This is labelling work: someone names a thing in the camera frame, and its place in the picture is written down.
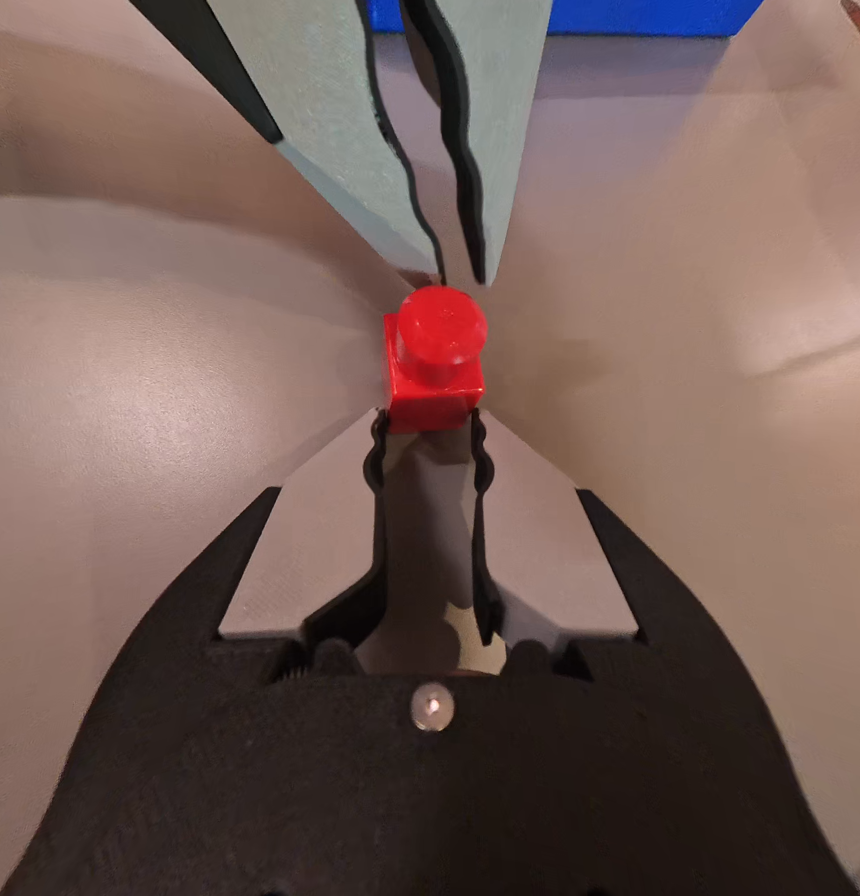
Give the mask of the blue plastic bin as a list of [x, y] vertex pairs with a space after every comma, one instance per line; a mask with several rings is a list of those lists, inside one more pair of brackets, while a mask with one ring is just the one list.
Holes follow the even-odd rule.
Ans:
[[550, 36], [729, 39], [761, 1], [554, 1]]

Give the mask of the red mega block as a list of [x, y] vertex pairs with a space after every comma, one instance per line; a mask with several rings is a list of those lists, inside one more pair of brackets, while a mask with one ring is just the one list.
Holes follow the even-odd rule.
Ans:
[[382, 318], [390, 434], [462, 427], [485, 392], [487, 321], [467, 293], [444, 285], [411, 292]]

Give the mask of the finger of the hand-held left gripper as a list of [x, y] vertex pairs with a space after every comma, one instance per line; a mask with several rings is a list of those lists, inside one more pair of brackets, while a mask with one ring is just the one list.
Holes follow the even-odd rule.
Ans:
[[471, 271], [486, 287], [509, 229], [551, 9], [551, 1], [402, 4], [416, 69], [435, 87]]
[[443, 278], [382, 102], [366, 2], [221, 1], [213, 12], [279, 127], [279, 153], [394, 269]]

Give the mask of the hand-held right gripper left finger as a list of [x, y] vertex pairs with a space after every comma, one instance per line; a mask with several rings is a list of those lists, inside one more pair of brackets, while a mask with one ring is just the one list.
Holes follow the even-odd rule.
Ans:
[[362, 644], [388, 602], [387, 413], [366, 414], [287, 479], [219, 626], [226, 640]]

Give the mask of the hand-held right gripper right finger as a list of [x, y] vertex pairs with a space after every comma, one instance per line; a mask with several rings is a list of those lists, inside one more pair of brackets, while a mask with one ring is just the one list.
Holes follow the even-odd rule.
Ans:
[[638, 622], [577, 487], [486, 410], [471, 420], [473, 606], [485, 643], [632, 639]]

